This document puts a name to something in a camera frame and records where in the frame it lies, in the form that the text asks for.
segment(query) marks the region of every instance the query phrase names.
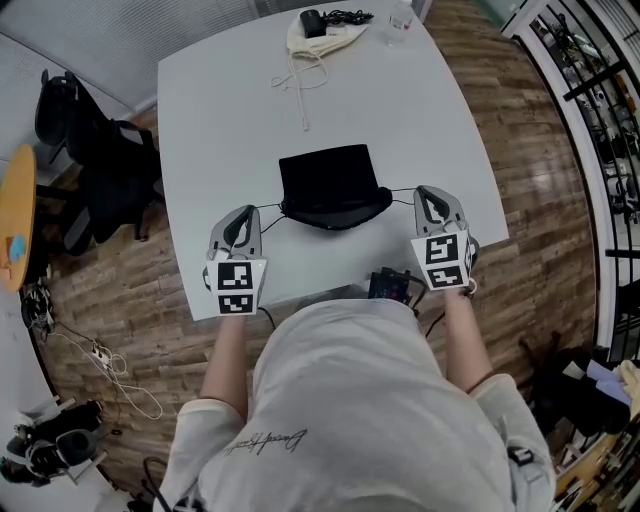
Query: power strip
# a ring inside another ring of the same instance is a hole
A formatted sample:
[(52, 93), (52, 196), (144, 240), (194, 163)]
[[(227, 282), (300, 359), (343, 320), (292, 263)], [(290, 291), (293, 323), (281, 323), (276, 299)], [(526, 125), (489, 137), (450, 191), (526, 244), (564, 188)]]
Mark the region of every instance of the power strip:
[(91, 356), (97, 359), (105, 370), (111, 368), (111, 357), (97, 343), (91, 347)]

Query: person's arm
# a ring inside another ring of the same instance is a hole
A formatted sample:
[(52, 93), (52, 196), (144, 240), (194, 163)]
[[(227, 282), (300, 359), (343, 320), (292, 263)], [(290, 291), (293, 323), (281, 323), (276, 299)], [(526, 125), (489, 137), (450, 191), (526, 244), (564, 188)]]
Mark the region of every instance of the person's arm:
[(233, 407), (247, 420), (247, 352), (244, 340), (246, 316), (222, 319), (200, 398), (215, 398)]
[(471, 301), (460, 288), (444, 291), (447, 322), (447, 380), (469, 392), (492, 371)]
[(546, 512), (555, 494), (549, 448), (516, 384), (507, 374), (493, 375), (471, 301), (461, 290), (444, 292), (447, 319), (447, 380), (469, 393), (502, 438), (507, 450), (526, 450), (531, 462), (508, 458), (517, 512)]

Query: orange round table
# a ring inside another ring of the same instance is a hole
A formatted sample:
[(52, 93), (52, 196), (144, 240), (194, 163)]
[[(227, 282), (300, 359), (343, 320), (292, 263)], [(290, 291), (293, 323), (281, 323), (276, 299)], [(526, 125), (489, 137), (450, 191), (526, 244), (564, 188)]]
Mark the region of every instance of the orange round table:
[[(36, 207), (36, 158), (31, 146), (18, 148), (0, 185), (0, 275), (4, 287), (17, 292), (29, 266)], [(9, 263), (11, 240), (22, 235), (26, 252)]]

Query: black office chair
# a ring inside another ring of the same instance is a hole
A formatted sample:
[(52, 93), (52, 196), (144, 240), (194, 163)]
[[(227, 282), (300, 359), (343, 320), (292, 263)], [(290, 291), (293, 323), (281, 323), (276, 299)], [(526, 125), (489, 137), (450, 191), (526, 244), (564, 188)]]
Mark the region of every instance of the black office chair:
[(42, 142), (53, 146), (51, 161), (66, 147), (83, 166), (78, 195), (67, 208), (73, 218), (67, 215), (61, 224), (65, 248), (75, 248), (69, 252), (85, 246), (87, 230), (102, 243), (122, 224), (135, 224), (135, 239), (146, 239), (141, 234), (144, 210), (153, 199), (163, 200), (154, 189), (161, 176), (160, 155), (149, 130), (108, 119), (73, 73), (49, 79), (46, 70), (35, 129)]
[(67, 466), (77, 466), (96, 454), (98, 439), (88, 430), (70, 430), (56, 439), (60, 459)]

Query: white cable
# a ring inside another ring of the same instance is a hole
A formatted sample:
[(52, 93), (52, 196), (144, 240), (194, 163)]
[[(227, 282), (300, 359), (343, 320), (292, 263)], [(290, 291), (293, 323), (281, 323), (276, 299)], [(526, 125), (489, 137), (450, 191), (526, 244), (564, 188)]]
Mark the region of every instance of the white cable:
[[(134, 409), (136, 411), (138, 411), (140, 414), (142, 414), (143, 416), (146, 416), (147, 418), (149, 418), (150, 420), (158, 420), (162, 417), (162, 415), (164, 414), (164, 409), (162, 408), (162, 405), (160, 404), (160, 402), (158, 402), (158, 400), (156, 399), (155, 396), (153, 396), (151, 394), (151, 392), (149, 392), (148, 390), (146, 390), (145, 388), (142, 387), (137, 387), (137, 386), (129, 386), (127, 384), (120, 384), (120, 382), (118, 381), (118, 375), (122, 375), (123, 373), (125, 373), (127, 371), (127, 361), (125, 360), (124, 357), (122, 357), (120, 354), (113, 354), (107, 347), (103, 347), (102, 345), (100, 345), (97, 341), (95, 341), (94, 339), (92, 339), (93, 343), (95, 343), (98, 348), (100, 350), (103, 350), (105, 353), (107, 353), (107, 355), (109, 356), (109, 360), (110, 360), (110, 364), (106, 365), (108, 370), (111, 370), (113, 372), (113, 376), (114, 378), (112, 379), (111, 376), (109, 374), (107, 374), (102, 368), (100, 368), (100, 366), (98, 366), (98, 363), (96, 363), (95, 358), (87, 353), (81, 346), (79, 343), (77, 343), (76, 341), (72, 340), (71, 338), (69, 338), (69, 336), (67, 336), (66, 334), (62, 334), (60, 332), (52, 332), (49, 334), (49, 336), (62, 336), (63, 338), (66, 338), (67, 340), (69, 340), (71, 343), (73, 343), (85, 356), (87, 356), (89, 358), (89, 360), (93, 363), (93, 365), (100, 370), (100, 373), (102, 373), (102, 375), (104, 375), (107, 379), (109, 379), (109, 381), (113, 382), (116, 386), (118, 386), (120, 388), (120, 391), (122, 391), (122, 393), (124, 394), (124, 396), (127, 398), (127, 400), (129, 400), (129, 403), (131, 405), (133, 405)], [(124, 363), (124, 369), (120, 370), (120, 371), (116, 371), (116, 369), (113, 367), (113, 360), (115, 358), (120, 358), (122, 360), (122, 362)], [(149, 395), (151, 397), (151, 399), (156, 403), (156, 405), (158, 406), (158, 409), (160, 409), (160, 414), (158, 414), (157, 416), (150, 416), (149, 414), (147, 414), (146, 412), (144, 412), (142, 409), (140, 409), (136, 404), (133, 403), (133, 400), (131, 400), (131, 397), (129, 396), (129, 394), (124, 390), (124, 388), (127, 389), (133, 389), (136, 391), (144, 391), (147, 395)]]
[(302, 90), (300, 89), (300, 79), (298, 78), (298, 73), (296, 73), (296, 66), (293, 63), (293, 57), (289, 54), (289, 58), (287, 59), (289, 63), (289, 71), (293, 75), (294, 80), (296, 81), (296, 93), (298, 94), (298, 108), (300, 108), (300, 114), (302, 114), (302, 129), (306, 132), (309, 130), (309, 123), (307, 122), (307, 114), (304, 111), (304, 104), (302, 103)]
[[(322, 60), (322, 58), (320, 58), (319, 55), (317, 54), (313, 54), (313, 56), (318, 59), (318, 62), (316, 62), (315, 64), (312, 64), (310, 66), (307, 66), (305, 68), (302, 69), (296, 69), (296, 66), (293, 62), (293, 55), (291, 53), (289, 53), (289, 56), (287, 57), (287, 64), (289, 65), (289, 76), (285, 77), (285, 78), (280, 78), (280, 77), (274, 77), (271, 79), (271, 87), (279, 87), (281, 85), (284, 85), (284, 87), (282, 88), (283, 90), (287, 90), (287, 89), (293, 89), (295, 88), (297, 96), (298, 96), (298, 108), (300, 109), (300, 114), (302, 115), (302, 129), (306, 132), (309, 130), (309, 122), (307, 121), (307, 114), (304, 110), (304, 103), (302, 102), (302, 90), (303, 89), (316, 89), (318, 87), (323, 86), (324, 84), (326, 84), (329, 81), (329, 70), (327, 69), (327, 67), (324, 65), (324, 62)], [(323, 82), (320, 82), (319, 84), (315, 84), (315, 85), (309, 85), (309, 86), (303, 86), (300, 83), (300, 77), (298, 76), (299, 73), (302, 73), (303, 71), (307, 71), (308, 69), (312, 69), (315, 67), (320, 66), (322, 68), (322, 70), (324, 71), (325, 74), (325, 79)], [(293, 78), (296, 82), (295, 87), (290, 87), (288, 85), (288, 81), (290, 78)]]
[(467, 290), (469, 295), (471, 295), (472, 297), (473, 297), (473, 294), (478, 291), (478, 283), (473, 277), (469, 278), (469, 286), (467, 286)]

